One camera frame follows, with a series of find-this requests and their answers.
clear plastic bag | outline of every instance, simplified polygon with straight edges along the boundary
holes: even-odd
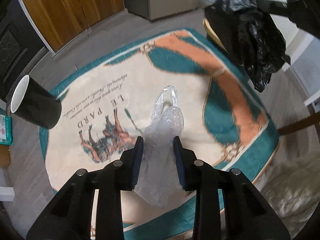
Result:
[[[164,96],[168,91],[173,106],[161,113]],[[153,206],[166,206],[168,196],[182,189],[173,152],[173,139],[181,136],[183,125],[177,91],[174,86],[167,86],[159,94],[153,107],[151,123],[143,134],[143,156],[138,183],[134,188],[140,197]]]

silver screw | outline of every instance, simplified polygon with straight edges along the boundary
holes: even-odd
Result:
[[[78,176],[82,176],[82,175],[84,175],[86,173],[86,170],[85,169],[79,169],[79,170],[77,170],[77,175]]]
[[[241,174],[241,170],[239,170],[238,168],[233,168],[233,169],[231,169],[231,172],[232,172],[234,175],[240,175],[240,174]]]
[[[195,166],[202,166],[203,165],[203,161],[195,160],[194,164],[195,164]]]
[[[116,160],[113,162],[113,166],[115,167],[120,167],[123,164],[123,162],[121,160]]]

black trash bag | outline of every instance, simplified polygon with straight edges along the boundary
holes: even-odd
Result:
[[[290,64],[281,32],[257,0],[217,0],[204,12],[230,59],[244,66],[257,91],[285,62]]]

wooden floor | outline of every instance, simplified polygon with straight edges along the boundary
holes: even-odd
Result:
[[[30,76],[46,89],[52,89],[78,68],[94,61],[120,46],[178,27],[190,27],[205,35],[203,10],[180,14],[154,22],[121,12],[98,23],[80,44],[72,45],[55,60],[45,56]],[[304,97],[290,72],[278,72],[266,90],[259,94],[277,127],[309,115]],[[52,199],[44,161],[41,155],[38,127],[15,115],[12,116],[13,140],[11,164],[8,168],[16,197],[4,203],[14,227],[25,237],[29,228]],[[309,151],[319,150],[314,127],[282,138],[274,162],[290,160]]]

wooden cabinet door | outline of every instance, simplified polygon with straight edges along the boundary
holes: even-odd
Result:
[[[32,20],[51,48],[98,21],[124,9],[123,0],[23,0]]]

